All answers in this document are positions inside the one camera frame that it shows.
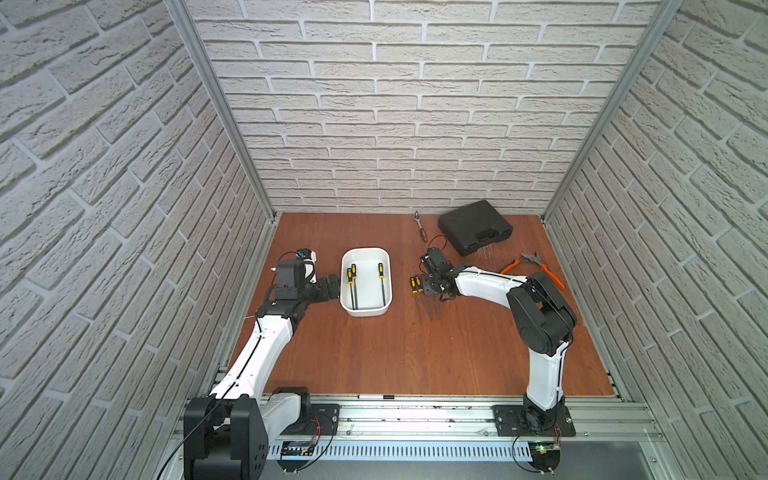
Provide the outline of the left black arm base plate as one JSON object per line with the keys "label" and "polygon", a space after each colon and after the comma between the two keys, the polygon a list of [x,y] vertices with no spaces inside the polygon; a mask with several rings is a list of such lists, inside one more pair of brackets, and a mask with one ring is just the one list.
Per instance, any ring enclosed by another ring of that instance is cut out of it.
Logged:
{"label": "left black arm base plate", "polygon": [[283,436],[312,436],[317,433],[321,437],[335,435],[338,431],[339,404],[313,404],[308,415],[289,425]]}

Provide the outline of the left controller board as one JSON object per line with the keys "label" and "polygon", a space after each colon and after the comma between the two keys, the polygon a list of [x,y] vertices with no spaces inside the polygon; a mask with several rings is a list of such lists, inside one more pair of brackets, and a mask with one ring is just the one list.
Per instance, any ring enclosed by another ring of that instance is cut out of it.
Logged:
{"label": "left controller board", "polygon": [[283,441],[277,462],[285,473],[296,473],[315,461],[320,453],[321,450],[311,441]]}

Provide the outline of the white plastic storage box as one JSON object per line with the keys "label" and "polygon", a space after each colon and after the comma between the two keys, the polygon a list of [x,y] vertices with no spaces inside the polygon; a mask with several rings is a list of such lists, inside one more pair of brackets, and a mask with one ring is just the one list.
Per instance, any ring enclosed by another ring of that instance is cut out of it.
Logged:
{"label": "white plastic storage box", "polygon": [[[387,305],[382,307],[381,287],[378,275],[378,263],[383,262],[385,271],[385,286]],[[358,310],[351,310],[346,269],[352,263],[357,268],[357,291],[359,295]],[[343,309],[352,317],[377,317],[387,312],[393,300],[392,274],[390,256],[379,247],[355,248],[348,250],[341,260],[341,293],[340,303]]]}

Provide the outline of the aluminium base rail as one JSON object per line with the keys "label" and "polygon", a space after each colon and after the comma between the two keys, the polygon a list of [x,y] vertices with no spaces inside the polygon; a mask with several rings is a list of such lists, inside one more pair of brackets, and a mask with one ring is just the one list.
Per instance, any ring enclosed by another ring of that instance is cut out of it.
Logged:
{"label": "aluminium base rail", "polygon": [[522,405],[519,397],[314,395],[313,404],[339,404],[338,431],[321,437],[283,436],[270,444],[266,461],[276,460],[283,441],[311,441],[326,461],[515,462],[531,468],[529,445],[550,443],[561,454],[577,443],[629,444],[656,452],[663,433],[642,403],[615,398],[567,400],[576,436],[499,437],[494,405]]}

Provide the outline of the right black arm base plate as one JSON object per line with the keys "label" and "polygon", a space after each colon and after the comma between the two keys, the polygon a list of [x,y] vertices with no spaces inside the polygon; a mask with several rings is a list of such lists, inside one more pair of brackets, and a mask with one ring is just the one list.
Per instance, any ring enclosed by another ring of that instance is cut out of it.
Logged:
{"label": "right black arm base plate", "polygon": [[575,437],[576,430],[570,411],[567,407],[560,406],[544,420],[540,427],[532,427],[526,419],[526,408],[523,405],[494,405],[492,407],[493,420],[499,437]]}

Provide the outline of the black plastic tool case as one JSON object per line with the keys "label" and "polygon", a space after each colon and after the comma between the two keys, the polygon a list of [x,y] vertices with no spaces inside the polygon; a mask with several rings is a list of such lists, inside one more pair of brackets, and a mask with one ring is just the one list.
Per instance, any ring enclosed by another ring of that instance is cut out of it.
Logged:
{"label": "black plastic tool case", "polygon": [[487,200],[440,215],[438,228],[461,256],[502,242],[513,232],[512,225]]}

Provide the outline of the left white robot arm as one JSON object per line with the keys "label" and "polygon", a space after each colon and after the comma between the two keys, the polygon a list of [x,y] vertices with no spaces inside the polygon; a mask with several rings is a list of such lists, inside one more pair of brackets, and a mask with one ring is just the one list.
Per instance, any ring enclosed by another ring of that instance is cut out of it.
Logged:
{"label": "left white robot arm", "polygon": [[211,392],[185,407],[184,437],[175,448],[183,454],[185,478],[257,479],[270,444],[309,418],[311,399],[304,387],[285,388],[268,401],[262,395],[309,306],[339,299],[340,285],[336,274],[317,275],[310,249],[276,265],[248,342]]}

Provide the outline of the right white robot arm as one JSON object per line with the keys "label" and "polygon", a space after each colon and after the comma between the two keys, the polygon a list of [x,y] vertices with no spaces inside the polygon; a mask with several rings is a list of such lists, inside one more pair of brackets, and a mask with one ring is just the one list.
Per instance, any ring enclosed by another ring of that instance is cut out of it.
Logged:
{"label": "right white robot arm", "polygon": [[565,409],[564,364],[574,342],[577,316],[559,288],[544,273],[510,276],[476,266],[454,266],[438,248],[420,257],[426,293],[475,297],[508,308],[529,351],[528,385],[520,422],[530,434],[561,433]]}

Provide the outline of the controller board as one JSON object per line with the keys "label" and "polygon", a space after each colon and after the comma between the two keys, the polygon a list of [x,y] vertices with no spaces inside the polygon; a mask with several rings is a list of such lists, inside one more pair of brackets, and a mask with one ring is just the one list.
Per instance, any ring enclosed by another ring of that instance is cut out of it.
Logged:
{"label": "controller board", "polygon": [[285,473],[296,473],[315,461],[320,453],[321,450],[311,441],[283,441],[277,462]]}
{"label": "controller board", "polygon": [[531,462],[529,466],[536,473],[554,474],[561,460],[561,449],[550,443],[531,443],[529,445]]}

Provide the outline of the right controller board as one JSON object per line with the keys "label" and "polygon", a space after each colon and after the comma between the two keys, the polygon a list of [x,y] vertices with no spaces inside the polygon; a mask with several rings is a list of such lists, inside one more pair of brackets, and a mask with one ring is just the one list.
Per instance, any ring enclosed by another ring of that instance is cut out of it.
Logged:
{"label": "right controller board", "polygon": [[554,474],[561,460],[561,449],[550,443],[531,443],[529,445],[531,462],[529,466],[536,473]]}

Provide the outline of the orange handled pliers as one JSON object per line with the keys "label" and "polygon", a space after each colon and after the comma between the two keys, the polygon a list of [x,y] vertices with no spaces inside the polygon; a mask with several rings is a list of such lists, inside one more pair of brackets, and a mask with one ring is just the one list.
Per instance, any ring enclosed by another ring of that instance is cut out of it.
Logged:
{"label": "orange handled pliers", "polygon": [[500,270],[500,273],[503,275],[512,275],[516,272],[516,268],[521,264],[525,264],[524,269],[528,274],[541,272],[546,275],[560,291],[566,289],[565,282],[550,269],[547,263],[544,262],[537,253],[521,253],[518,259],[513,260],[510,264],[503,267]]}

